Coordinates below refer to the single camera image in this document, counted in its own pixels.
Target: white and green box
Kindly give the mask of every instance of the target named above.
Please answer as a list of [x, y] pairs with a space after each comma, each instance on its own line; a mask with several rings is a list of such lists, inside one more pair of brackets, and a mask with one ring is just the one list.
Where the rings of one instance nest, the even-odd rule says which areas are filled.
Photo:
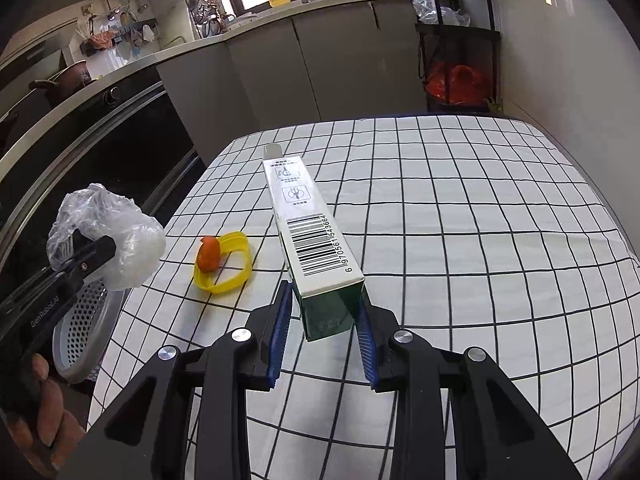
[[349, 330], [364, 276], [334, 216], [299, 156], [282, 157], [270, 144], [262, 165], [306, 339]]

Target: clear plastic bag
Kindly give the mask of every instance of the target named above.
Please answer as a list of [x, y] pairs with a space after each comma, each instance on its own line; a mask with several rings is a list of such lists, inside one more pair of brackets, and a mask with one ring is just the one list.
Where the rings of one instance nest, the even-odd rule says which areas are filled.
[[[423, 23], [438, 23], [438, 13], [436, 11], [435, 0], [414, 0], [415, 13]], [[468, 27], [471, 24], [471, 17], [460, 10], [453, 10], [450, 7], [440, 6], [442, 11], [442, 21], [445, 25], [462, 25]]]
[[107, 290], [142, 285], [164, 253], [164, 230], [158, 220], [101, 184], [69, 193], [62, 201], [47, 240], [47, 257], [54, 270], [73, 255], [76, 229], [90, 240], [103, 235], [115, 240], [115, 256], [87, 277], [89, 281], [104, 278]]

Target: brown pot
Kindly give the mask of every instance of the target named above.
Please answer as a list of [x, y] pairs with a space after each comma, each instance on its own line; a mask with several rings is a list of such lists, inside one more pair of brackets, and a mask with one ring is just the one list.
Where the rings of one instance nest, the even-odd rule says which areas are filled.
[[91, 75], [86, 67], [86, 61], [78, 61], [65, 68], [52, 79], [36, 79], [29, 83], [31, 90], [42, 88], [51, 106], [58, 106], [62, 101], [87, 86], [91, 82]]

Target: printed diagram on box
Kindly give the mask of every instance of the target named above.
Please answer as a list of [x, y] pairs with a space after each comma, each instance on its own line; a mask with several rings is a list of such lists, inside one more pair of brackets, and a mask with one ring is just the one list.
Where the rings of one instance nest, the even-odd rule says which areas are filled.
[[276, 168], [276, 175], [280, 180], [289, 180], [291, 178], [297, 178], [300, 176], [300, 172], [296, 170], [290, 170], [286, 166]]
[[287, 202], [297, 202], [298, 200], [308, 200], [309, 192], [306, 186], [291, 186], [282, 188], [284, 200]]

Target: metal bolt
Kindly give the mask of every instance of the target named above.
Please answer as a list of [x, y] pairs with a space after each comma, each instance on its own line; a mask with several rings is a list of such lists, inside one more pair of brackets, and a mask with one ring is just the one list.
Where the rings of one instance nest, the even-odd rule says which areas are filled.
[[469, 356], [469, 359], [471, 359], [472, 361], [476, 361], [478, 363], [481, 363], [486, 358], [486, 354], [484, 353], [484, 350], [476, 346], [467, 350], [466, 354]]
[[394, 339], [399, 343], [410, 343], [414, 340], [414, 335], [408, 330], [396, 330]]
[[231, 333], [231, 339], [238, 342], [247, 341], [250, 337], [251, 337], [251, 330], [248, 330], [246, 328], [236, 328]]
[[175, 346], [163, 346], [158, 350], [158, 357], [162, 359], [162, 361], [170, 361], [178, 354], [178, 351]]

